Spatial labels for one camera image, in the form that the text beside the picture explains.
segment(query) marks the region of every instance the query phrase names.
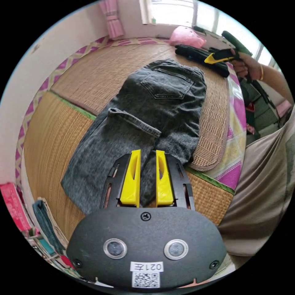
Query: woven straw mat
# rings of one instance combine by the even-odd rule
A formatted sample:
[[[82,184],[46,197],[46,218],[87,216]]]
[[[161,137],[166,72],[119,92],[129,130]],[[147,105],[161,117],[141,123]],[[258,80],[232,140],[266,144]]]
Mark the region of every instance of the woven straw mat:
[[[45,198],[56,223],[67,239],[84,217],[65,195],[61,179],[79,141],[91,125],[91,119],[47,92],[35,113],[24,142],[26,173],[34,200]],[[232,195],[193,174],[196,209],[218,225]]]
[[[213,169],[221,160],[229,126],[228,83],[217,73],[175,54],[169,45],[126,45],[99,49],[81,58],[51,87],[64,99],[97,115],[119,92],[126,78],[155,60],[172,58],[198,66],[205,73],[206,100],[200,119],[200,140],[191,167]]]

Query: jeans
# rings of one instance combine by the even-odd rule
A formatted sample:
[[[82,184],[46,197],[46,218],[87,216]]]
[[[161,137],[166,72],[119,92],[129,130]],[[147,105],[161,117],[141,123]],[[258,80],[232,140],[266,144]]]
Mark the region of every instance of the jeans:
[[[54,247],[55,251],[58,254],[63,255],[63,250],[65,250],[64,246],[60,243],[58,238],[56,237],[52,223],[50,218],[48,217],[46,208],[44,206],[43,201],[38,200],[33,204],[33,211],[36,216],[36,219],[44,232],[45,236],[47,237],[49,243]]]
[[[61,181],[66,195],[90,214],[114,162],[141,149],[140,204],[148,204],[155,196],[155,150],[183,165],[191,160],[206,90],[200,69],[172,59],[132,73],[77,146]]]

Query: pant leg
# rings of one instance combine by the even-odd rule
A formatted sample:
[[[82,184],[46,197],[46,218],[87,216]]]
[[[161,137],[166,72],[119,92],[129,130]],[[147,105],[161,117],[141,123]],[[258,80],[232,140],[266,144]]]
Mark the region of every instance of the pant leg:
[[[295,110],[283,128],[246,148],[236,193],[219,231],[227,251],[253,256],[273,233],[295,187]]]
[[[159,130],[127,112],[109,109],[107,118],[72,158],[61,181],[66,195],[84,214],[90,214],[99,206],[114,162],[140,149],[143,165],[160,134]]]

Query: white wall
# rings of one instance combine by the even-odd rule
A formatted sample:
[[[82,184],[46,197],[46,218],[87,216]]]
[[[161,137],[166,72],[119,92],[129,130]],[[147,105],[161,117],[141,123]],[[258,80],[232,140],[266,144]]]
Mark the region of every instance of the white wall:
[[[169,38],[176,26],[143,25],[138,0],[118,0],[125,38]],[[24,114],[39,87],[52,71],[72,53],[106,36],[105,18],[97,5],[77,11],[45,32],[23,56],[6,86],[0,106],[0,183],[15,181],[15,150]],[[207,36],[206,47],[228,46]],[[278,105],[283,98],[264,86]]]
[[[15,181],[19,130],[39,87],[67,57],[107,34],[105,18],[96,3],[61,20],[23,56],[6,86],[0,105],[0,183]]]

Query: pink patterned fabric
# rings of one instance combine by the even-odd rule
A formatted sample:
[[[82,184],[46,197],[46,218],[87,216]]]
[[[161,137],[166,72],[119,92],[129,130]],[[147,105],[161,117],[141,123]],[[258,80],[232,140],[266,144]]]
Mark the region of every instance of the pink patterned fabric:
[[[117,38],[123,36],[123,27],[118,19],[118,5],[117,0],[102,0],[99,2],[99,6],[106,16],[108,34],[110,38]]]

